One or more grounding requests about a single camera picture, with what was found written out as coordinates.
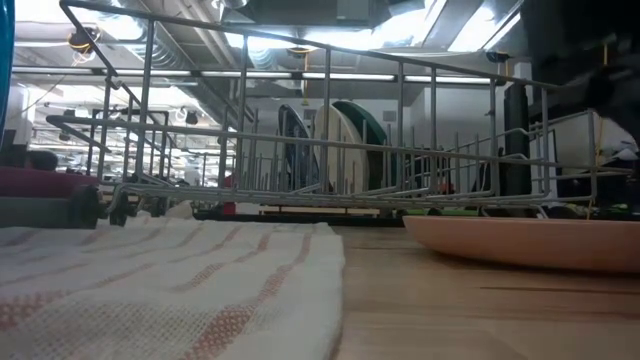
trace wire rack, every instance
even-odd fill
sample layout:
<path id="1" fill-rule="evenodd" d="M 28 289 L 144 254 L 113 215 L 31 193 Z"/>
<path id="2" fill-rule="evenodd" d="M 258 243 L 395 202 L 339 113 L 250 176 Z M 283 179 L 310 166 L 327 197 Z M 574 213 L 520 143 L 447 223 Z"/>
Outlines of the wire rack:
<path id="1" fill-rule="evenodd" d="M 490 74 L 481 71 L 457 68 L 449 65 L 437 64 L 423 60 L 393 56 L 372 51 L 358 51 L 351 49 L 338 48 L 322 43 L 308 41 L 299 38 L 287 36 L 273 35 L 261 33 L 257 31 L 241 30 L 230 28 L 222 25 L 204 23 L 198 21 L 187 20 L 183 18 L 161 16 L 147 12 L 128 10 L 118 7 L 103 6 L 95 3 L 63 0 L 60 2 L 63 11 L 69 17 L 71 22 L 80 32 L 86 30 L 82 27 L 78 19 L 75 17 L 71 8 L 84 8 L 88 10 L 100 11 L 104 13 L 131 16 L 146 20 L 147 37 L 146 37 L 146 56 L 144 58 L 143 70 L 116 70 L 99 46 L 92 41 L 91 46 L 96 55 L 105 65 L 103 70 L 91 69 L 23 69 L 24 73 L 42 73 L 48 74 L 66 74 L 72 72 L 72 75 L 93 74 L 106 76 L 105 97 L 104 97 L 104 113 L 109 113 L 109 99 L 112 89 L 124 89 L 129 95 L 129 109 L 139 111 L 139 122 L 131 121 L 129 111 L 127 121 L 110 120 L 108 116 L 103 119 L 94 118 L 78 118 L 69 116 L 49 116 L 47 121 L 68 133 L 77 136 L 86 141 L 88 146 L 99 150 L 99 160 L 97 175 L 102 178 L 104 168 L 105 154 L 110 150 L 106 146 L 107 131 L 109 129 L 126 129 L 127 137 L 129 132 L 135 132 L 139 139 L 147 139 L 147 134 L 151 133 L 152 149 L 157 149 L 158 155 L 161 157 L 161 170 L 167 172 L 167 179 L 171 172 L 171 153 L 175 147 L 171 136 L 174 134 L 185 135 L 201 135 L 219 137 L 221 141 L 221 149 L 219 154 L 207 154 L 206 156 L 218 159 L 218 185 L 216 187 L 192 186 L 192 187 L 176 187 L 167 181 L 152 177 L 144 173 L 143 157 L 144 147 L 148 141 L 137 142 L 137 152 L 134 164 L 134 172 L 138 177 L 138 183 L 120 183 L 115 188 L 116 199 L 112 202 L 109 210 L 113 210 L 117 206 L 118 194 L 122 191 L 138 193 L 149 196 L 167 196 L 178 199 L 191 199 L 201 201 L 221 201 L 221 202 L 246 202 L 267 205 L 290 205 L 290 206 L 327 206 L 327 207 L 356 207 L 356 208 L 425 208 L 425 207 L 459 207 L 466 205 L 475 206 L 539 206 L 548 202 L 574 202 L 574 201 L 590 201 L 595 199 L 597 195 L 597 180 L 601 176 L 610 176 L 618 174 L 628 174 L 629 170 L 599 167 L 596 165 L 595 152 L 589 154 L 588 164 L 572 164 L 559 163 L 550 160 L 550 126 L 566 121 L 568 118 L 554 119 L 550 121 L 548 118 L 547 92 L 557 89 L 558 87 L 551 84 L 544 84 L 535 81 L 511 78 L 497 74 Z M 152 50 L 154 46 L 154 38 L 157 25 L 175 24 L 183 25 L 191 28 L 200 28 L 205 30 L 222 31 L 228 33 L 240 34 L 244 38 L 244 47 L 241 55 L 240 69 L 232 71 L 198 71 L 198 70 L 158 70 L 152 69 Z M 325 51 L 325 69 L 324 72 L 262 72 L 248 71 L 248 38 L 261 37 L 275 40 L 287 41 L 290 43 L 311 46 Z M 372 57 L 387 60 L 397 64 L 397 73 L 379 76 L 359 76 L 357 79 L 348 78 L 344 74 L 331 72 L 331 56 L 334 52 L 352 53 L 365 57 Z M 428 70 L 429 75 L 416 76 L 407 75 L 405 73 L 405 65 L 420 66 Z M 454 146 L 451 149 L 442 149 L 438 147 L 437 126 L 438 126 L 438 109 L 436 101 L 436 87 L 439 75 L 443 72 L 447 74 L 457 74 L 466 78 L 475 79 L 478 83 L 488 83 L 489 98 L 487 99 L 487 117 L 489 136 L 486 138 L 475 137 L 474 141 L 460 144 L 459 135 L 454 135 Z M 119 76 L 138 76 L 142 77 L 142 96 L 138 99 L 129 87 L 119 81 Z M 239 80 L 239 99 L 237 104 L 227 105 L 225 116 L 221 130 L 203 129 L 203 128 L 186 128 L 180 126 L 169 126 L 167 122 L 162 123 L 157 120 L 153 114 L 149 112 L 149 89 L 151 78 L 159 77 L 225 77 Z M 245 120 L 248 116 L 245 114 L 246 109 L 246 86 L 248 79 L 292 79 L 299 77 L 309 81 L 322 81 L 324 85 L 324 119 L 330 118 L 330 90 L 331 83 L 334 81 L 380 81 L 393 82 L 397 86 L 397 128 L 404 128 L 403 119 L 403 103 L 404 88 L 408 83 L 423 83 L 430 88 L 430 122 L 431 137 L 428 148 L 424 146 L 418 147 L 415 143 L 415 129 L 411 129 L 409 139 L 405 139 L 403 131 L 396 131 L 395 139 L 391 139 L 391 129 L 387 127 L 387 141 L 383 145 L 372 145 L 365 139 L 362 143 L 351 143 L 330 139 L 329 121 L 323 123 L 323 127 L 319 129 L 311 128 L 311 136 L 309 138 L 299 138 L 287 136 L 286 133 L 275 135 L 262 134 L 258 131 L 257 121 L 254 126 L 249 128 L 245 126 Z M 542 121 L 534 124 L 529 130 L 511 129 L 507 132 L 498 133 L 496 121 L 496 88 L 498 84 L 519 84 L 530 87 L 533 91 L 540 92 L 542 103 Z M 235 119 L 231 119 L 229 113 L 237 114 Z M 259 113 L 256 111 L 251 114 L 254 119 L 258 120 Z M 232 124 L 237 132 L 229 131 Z M 589 129 L 589 146 L 595 149 L 594 135 L 594 115 L 588 113 L 588 120 L 584 124 Z M 99 127 L 100 141 L 88 137 L 80 131 L 75 130 L 70 125 L 91 126 L 92 129 Z M 527 136 L 530 141 L 535 141 L 535 154 L 526 156 L 524 154 L 510 154 L 507 156 L 499 156 L 499 139 L 511 133 L 522 133 Z M 160 144 L 156 141 L 156 134 L 161 134 Z M 227 140 L 236 139 L 235 154 L 228 154 Z M 256 156 L 256 143 L 270 142 L 274 144 L 274 153 L 271 157 Z M 249 143 L 249 151 L 247 155 L 243 155 L 244 143 Z M 481 145 L 486 147 L 488 151 L 481 151 Z M 279 156 L 277 149 L 284 149 L 286 145 L 293 145 L 296 149 L 293 163 L 287 163 L 284 156 Z M 382 159 L 383 176 L 378 186 L 370 189 L 364 186 L 363 189 L 356 191 L 354 189 L 354 180 L 345 177 L 348 169 L 353 165 L 349 164 L 345 159 L 347 154 L 364 155 L 367 152 L 378 154 Z M 335 156 L 337 169 L 334 179 L 330 176 L 329 162 L 331 156 Z M 307 169 L 313 165 L 312 158 L 317 159 L 317 176 L 312 176 L 311 171 L 307 171 L 306 181 L 290 180 L 288 174 L 293 174 L 302 164 Z M 168 159 L 168 166 L 164 166 L 164 159 Z M 228 160 L 232 159 L 231 168 L 228 168 Z M 500 164 L 524 165 L 535 169 L 537 175 L 533 181 L 538 185 L 531 194 L 505 196 L 501 194 L 500 187 Z M 126 177 L 128 163 L 125 162 L 123 179 Z M 578 169 L 582 170 L 582 174 L 552 176 L 550 169 Z M 233 176 L 233 184 L 226 187 L 223 179 L 227 171 L 231 171 Z M 488 172 L 490 178 L 490 186 L 471 186 L 472 179 L 484 178 Z M 591 194 L 589 196 L 558 198 L 554 197 L 551 191 L 552 180 L 588 177 L 591 180 Z"/>

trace ceiling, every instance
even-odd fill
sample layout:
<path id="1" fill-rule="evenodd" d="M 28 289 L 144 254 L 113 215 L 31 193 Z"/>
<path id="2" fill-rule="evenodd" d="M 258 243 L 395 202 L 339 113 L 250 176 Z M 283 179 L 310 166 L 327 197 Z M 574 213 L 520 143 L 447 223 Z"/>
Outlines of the ceiling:
<path id="1" fill-rule="evenodd" d="M 104 2 L 104 0 L 89 1 L 99 3 Z M 118 1 L 127 6 L 135 5 L 138 9 L 148 9 L 148 11 L 153 13 L 188 17 L 195 20 L 215 21 L 215 19 L 219 19 L 221 16 L 221 7 L 215 8 L 213 6 L 215 1 L 212 2 L 209 0 Z M 268 1 L 253 1 L 255 2 L 255 4 L 252 5 L 252 9 L 254 10 L 261 8 L 264 9 L 265 6 L 269 6 Z M 315 4 L 314 6 L 320 6 L 320 8 L 322 8 L 322 4 L 325 4 L 328 7 L 336 6 L 336 8 L 339 9 L 336 11 L 343 11 L 348 14 L 358 13 L 358 11 L 355 11 L 358 9 L 354 10 L 345 8 L 344 1 L 346 0 L 323 0 L 313 3 Z M 253 22 L 251 21 L 251 13 L 248 11 L 249 9 L 245 9 L 247 11 L 245 11 L 244 14 L 241 14 L 241 12 L 227 10 L 226 12 L 223 12 L 223 21 L 229 26 L 251 27 L 261 31 L 276 33 L 282 33 L 283 31 L 293 32 L 296 36 L 304 36 L 304 34 L 312 33 L 325 34 L 346 30 L 367 32 L 369 31 L 367 30 L 369 27 L 381 29 L 381 26 L 384 25 L 380 25 L 380 23 L 384 24 L 384 20 L 388 20 L 389 17 L 391 17 L 390 12 L 396 11 L 394 9 L 397 9 L 389 7 L 389 4 L 384 0 L 372 0 L 371 2 L 365 0 L 364 3 L 363 1 L 358 0 L 347 3 L 351 4 L 351 6 L 364 4 L 377 10 L 376 13 L 372 11 L 369 18 L 361 19 L 360 22 L 354 20 L 345 25 L 344 21 L 343 23 L 340 23 L 340 21 L 336 22 L 335 16 L 331 18 L 331 14 L 314 14 L 314 12 L 311 11 L 313 9 L 308 8 L 308 6 L 311 6 L 311 3 L 312 2 L 306 1 L 292 2 L 291 0 L 274 0 L 271 12 L 269 14 L 263 14 L 262 17 L 254 16 Z M 391 3 L 400 3 L 400 1 L 391 1 Z M 415 1 L 409 1 L 405 5 L 414 6 L 415 3 Z M 455 43 L 459 34 L 463 32 L 465 25 L 473 19 L 474 14 L 480 11 L 479 9 L 489 9 L 493 14 L 493 17 L 490 20 L 497 24 L 499 21 L 503 20 L 507 14 L 510 14 L 509 12 L 514 8 L 514 6 L 519 4 L 519 0 L 448 0 L 443 4 L 444 7 L 441 8 L 439 16 L 435 18 L 435 22 L 427 36 L 424 38 L 424 41 L 416 42 L 415 40 L 411 40 L 411 38 L 408 40 L 401 39 L 394 42 L 394 44 L 396 44 L 395 46 L 388 46 L 390 43 L 385 40 L 383 41 L 385 47 L 377 49 L 377 51 L 495 73 L 498 66 L 489 62 L 483 51 L 452 53 L 448 50 Z M 15 65 L 66 67 L 72 65 L 74 63 L 74 56 L 77 59 L 77 52 L 72 50 L 66 42 L 67 36 L 73 33 L 74 29 L 61 10 L 57 7 L 57 2 L 46 0 L 21 0 L 20 2 L 17 2 L 17 5 L 17 19 L 19 23 L 16 28 L 16 37 L 17 41 L 19 41 L 21 45 L 16 48 Z M 304 10 L 304 6 L 307 6 L 307 11 L 301 12 L 300 9 Z M 35 13 L 25 10 L 28 10 L 29 8 L 37 8 L 39 10 Z M 286 13 L 287 9 L 291 9 L 290 14 Z M 88 11 L 74 9 L 74 14 L 78 15 L 85 26 L 93 26 L 96 23 L 99 23 L 101 27 L 105 26 L 103 23 L 95 20 L 95 18 L 92 17 L 93 15 Z M 265 18 L 269 19 L 269 26 L 264 24 L 266 21 L 264 20 Z M 402 22 L 396 22 L 391 26 L 391 30 L 385 31 L 391 31 L 394 34 L 398 31 L 407 32 L 407 29 L 404 29 L 405 27 L 410 26 L 407 26 L 407 24 L 403 24 Z M 239 68 L 240 49 L 238 47 L 234 47 L 234 44 L 230 44 L 230 40 L 232 39 L 228 39 L 225 34 L 212 34 L 207 32 L 198 34 L 193 28 L 171 24 L 162 25 L 162 28 L 166 30 L 166 34 L 168 35 L 168 37 L 163 39 L 169 39 L 169 42 L 173 42 L 173 45 L 177 45 L 177 49 L 182 53 L 182 55 L 186 56 L 188 62 L 193 63 L 194 69 L 229 70 Z M 129 42 L 126 44 L 127 46 L 124 46 L 125 44 L 120 40 L 110 35 L 112 33 L 120 34 L 123 31 L 124 29 L 104 31 L 104 34 L 100 39 L 101 50 L 116 68 L 141 69 L 143 67 L 143 62 L 138 55 L 130 51 L 131 43 Z M 507 52 L 515 57 L 526 57 L 527 45 L 521 22 L 511 28 L 511 30 L 496 43 L 493 49 Z M 250 43 L 250 54 L 253 54 L 251 57 L 252 63 L 250 64 L 250 67 L 264 69 L 265 65 L 260 63 L 260 59 L 257 59 L 255 53 L 256 51 L 252 51 Z M 294 54 L 287 49 L 276 48 L 267 49 L 267 55 L 268 66 L 272 69 L 306 69 L 308 71 L 321 72 L 324 71 L 325 67 L 325 54 L 322 50 L 310 51 L 304 56 L 294 56 Z M 102 62 L 97 58 L 89 58 L 86 62 L 76 64 L 76 66 L 104 67 Z M 332 72 L 368 74 L 397 73 L 397 64 L 394 62 L 354 54 L 340 53 L 337 51 L 332 54 L 331 67 Z M 406 74 L 418 75 L 426 74 L 429 70 L 419 68 L 417 66 L 406 66 L 404 71 Z M 44 93 L 49 89 L 53 90 L 52 86 L 58 80 L 59 77 L 48 75 L 20 75 L 15 76 L 13 79 L 14 83 L 20 83 L 32 87 L 35 89 L 35 93 Z M 126 81 L 134 87 L 134 92 L 140 92 L 139 88 L 137 88 L 140 86 L 140 79 L 132 78 L 126 79 Z M 179 111 L 182 111 L 180 109 L 185 109 L 193 110 L 198 113 L 200 117 L 199 126 L 219 128 L 219 124 L 213 121 L 210 116 L 206 116 L 205 113 L 207 113 L 207 111 L 204 108 L 207 107 L 202 104 L 202 99 L 191 97 L 189 86 L 196 86 L 197 84 L 192 80 L 189 81 L 191 82 L 191 85 L 186 84 L 184 81 L 154 78 L 152 82 L 154 89 L 151 91 L 150 107 L 155 110 L 170 111 L 172 114 L 171 121 L 175 125 L 184 125 L 184 119 L 181 119 L 181 116 L 176 116 L 176 114 L 179 113 Z M 222 93 L 223 96 L 228 97 L 229 101 L 234 102 L 237 101 L 238 95 L 237 88 L 233 86 L 234 82 L 234 80 L 222 79 L 216 80 L 216 82 L 211 82 L 209 85 L 220 90 L 219 92 Z M 101 86 L 103 85 L 104 79 L 102 77 L 67 76 L 60 85 L 55 87 L 55 90 L 51 91 L 45 98 L 43 98 L 42 101 L 69 107 L 83 106 L 88 108 L 100 108 L 103 101 L 101 95 Z M 302 97 L 301 89 L 303 87 L 304 86 L 300 81 L 293 80 L 252 80 L 248 83 L 247 96 L 250 98 Z M 406 106 L 411 105 L 415 97 L 422 91 L 423 87 L 424 86 L 421 85 L 406 85 Z M 306 87 L 306 95 L 309 98 L 322 97 L 323 90 L 322 81 L 309 81 L 309 84 Z M 367 82 L 334 82 L 331 93 L 332 97 L 346 99 L 395 99 L 397 96 L 397 85 L 391 83 L 371 86 L 371 84 Z M 126 96 L 121 96 L 118 92 L 114 92 L 111 97 L 111 104 L 124 107 L 126 106 L 125 99 Z M 41 131 L 38 132 L 38 137 L 34 139 L 34 143 L 39 143 L 41 146 L 46 146 L 48 143 L 52 145 L 61 144 L 61 142 L 57 140 L 59 135 L 56 132 L 57 130 L 52 130 L 51 126 L 44 122 L 44 116 L 48 114 L 59 114 L 60 112 L 61 110 L 56 108 L 38 107 L 38 114 L 36 116 L 34 126 Z M 220 121 L 219 116 L 213 117 L 217 118 L 216 121 Z M 114 146 L 121 145 L 121 147 L 124 147 L 124 142 L 122 140 L 123 136 L 118 136 L 118 134 L 114 134 L 112 137 Z M 215 138 L 202 139 L 194 137 L 193 141 L 189 140 L 190 142 L 187 145 L 199 149 L 216 149 L 218 146 L 216 140 L 217 139 Z M 82 153 L 81 149 L 72 149 L 73 147 L 76 147 L 76 145 L 81 145 L 81 143 L 76 144 L 75 142 L 68 142 L 67 144 L 73 145 L 70 146 L 70 154 L 77 155 Z M 115 158 L 113 160 L 114 167 L 118 163 L 121 164 L 121 160 L 121 157 Z M 201 166 L 201 164 L 198 163 L 201 159 L 192 160 L 189 161 Z M 191 164 L 189 161 L 180 160 L 180 166 L 189 166 L 189 164 Z M 215 174 L 211 169 L 210 171 L 211 178 L 214 178 Z"/>

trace white towel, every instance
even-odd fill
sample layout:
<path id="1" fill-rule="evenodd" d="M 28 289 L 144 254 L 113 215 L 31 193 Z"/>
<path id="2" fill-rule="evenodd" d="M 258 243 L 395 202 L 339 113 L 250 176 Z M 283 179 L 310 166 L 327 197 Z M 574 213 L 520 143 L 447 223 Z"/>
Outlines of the white towel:
<path id="1" fill-rule="evenodd" d="M 0 359 L 330 356 L 344 256 L 327 225 L 130 220 L 0 229 Z"/>

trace green plate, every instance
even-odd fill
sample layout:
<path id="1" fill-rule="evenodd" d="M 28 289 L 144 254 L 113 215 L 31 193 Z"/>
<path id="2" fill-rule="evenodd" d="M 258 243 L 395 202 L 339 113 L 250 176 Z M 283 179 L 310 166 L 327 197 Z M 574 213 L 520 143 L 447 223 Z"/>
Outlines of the green plate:
<path id="1" fill-rule="evenodd" d="M 387 135 L 376 119 L 365 110 L 362 106 L 351 101 L 336 101 L 333 106 L 343 113 L 349 121 L 358 129 L 360 136 L 363 135 L 363 123 L 367 124 L 367 144 L 384 145 Z M 391 158 L 392 169 L 395 169 L 395 157 Z M 367 160 L 369 161 L 369 190 L 379 189 L 383 177 L 383 155 L 377 151 L 367 151 Z M 392 171 L 391 181 L 395 183 L 395 171 Z"/>

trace pink plate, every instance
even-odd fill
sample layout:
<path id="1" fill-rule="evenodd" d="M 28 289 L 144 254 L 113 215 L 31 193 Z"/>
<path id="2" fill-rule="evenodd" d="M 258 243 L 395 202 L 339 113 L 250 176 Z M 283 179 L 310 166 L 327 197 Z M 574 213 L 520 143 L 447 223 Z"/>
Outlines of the pink plate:
<path id="1" fill-rule="evenodd" d="M 640 223 L 405 216 L 411 236 L 450 255 L 549 268 L 640 272 Z"/>

